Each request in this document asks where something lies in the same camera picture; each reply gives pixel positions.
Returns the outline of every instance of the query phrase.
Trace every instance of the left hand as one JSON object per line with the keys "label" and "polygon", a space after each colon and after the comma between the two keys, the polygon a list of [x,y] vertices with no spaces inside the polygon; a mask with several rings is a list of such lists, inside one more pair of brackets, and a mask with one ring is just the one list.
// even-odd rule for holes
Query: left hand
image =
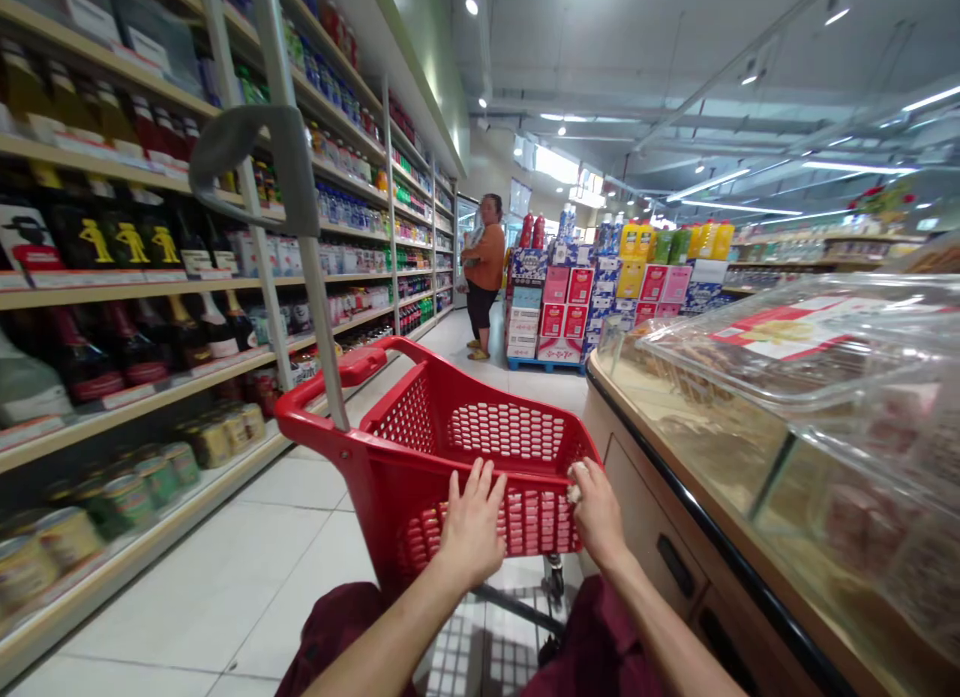
{"label": "left hand", "polygon": [[492,475],[493,460],[484,464],[478,457],[462,495],[459,473],[450,475],[450,503],[434,562],[448,570],[465,593],[500,569],[507,554],[506,540],[497,535],[507,476],[501,474],[491,489]]}

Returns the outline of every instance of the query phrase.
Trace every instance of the woman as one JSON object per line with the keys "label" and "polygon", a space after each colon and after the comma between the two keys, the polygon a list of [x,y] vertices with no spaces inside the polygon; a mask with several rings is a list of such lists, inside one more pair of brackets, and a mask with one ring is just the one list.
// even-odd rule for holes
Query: woman
{"label": "woman", "polygon": [[467,347],[473,349],[470,353],[472,360],[490,359],[490,308],[503,282],[504,237],[500,226],[503,200],[500,195],[483,196],[480,217],[484,225],[480,243],[460,253],[463,274],[467,278],[467,314],[473,328],[473,341],[467,343]]}

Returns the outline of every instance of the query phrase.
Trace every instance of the aisle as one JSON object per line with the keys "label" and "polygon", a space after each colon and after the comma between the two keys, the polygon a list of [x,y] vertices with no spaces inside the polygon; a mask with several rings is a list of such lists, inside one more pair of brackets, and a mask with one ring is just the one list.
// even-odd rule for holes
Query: aisle
{"label": "aisle", "polygon": [[[502,335],[501,305],[493,334]],[[550,395],[579,414],[586,381],[571,373],[509,372],[502,339],[489,363],[467,359],[466,312],[445,318],[422,343],[512,394]],[[359,418],[410,367],[398,359],[348,402]],[[569,585],[579,584],[565,559]],[[510,560],[491,584],[546,610],[542,559]],[[373,580],[360,527],[337,470],[295,447],[129,589],[64,641],[12,692],[15,697],[269,697],[296,651],[314,601],[345,582]],[[536,670],[545,635],[468,597],[428,652],[421,694],[513,694]]]}

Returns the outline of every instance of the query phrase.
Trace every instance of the pallet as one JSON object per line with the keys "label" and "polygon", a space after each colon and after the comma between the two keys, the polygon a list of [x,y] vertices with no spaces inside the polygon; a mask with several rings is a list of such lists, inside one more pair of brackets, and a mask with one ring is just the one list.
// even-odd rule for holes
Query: pallet
{"label": "pallet", "polygon": [[583,362],[544,362],[543,360],[525,359],[523,357],[507,357],[507,365],[511,370],[516,371],[522,364],[532,364],[543,367],[548,374],[553,374],[554,367],[571,367],[580,373],[581,377],[587,374],[587,365]]}

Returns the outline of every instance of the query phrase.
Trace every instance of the cart basket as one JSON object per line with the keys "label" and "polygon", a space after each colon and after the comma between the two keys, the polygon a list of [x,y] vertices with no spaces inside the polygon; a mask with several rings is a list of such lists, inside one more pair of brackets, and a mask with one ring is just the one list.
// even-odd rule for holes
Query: cart basket
{"label": "cart basket", "polygon": [[327,457],[347,482],[381,589],[396,598],[440,548],[450,471],[465,484],[477,457],[508,477],[497,531],[507,556],[576,552],[567,502],[573,462],[597,451],[580,419],[494,389],[405,337],[385,337],[338,363],[344,387],[387,364],[395,349],[414,367],[360,424],[342,432],[309,411],[325,392],[319,375],[280,398],[280,431]]}

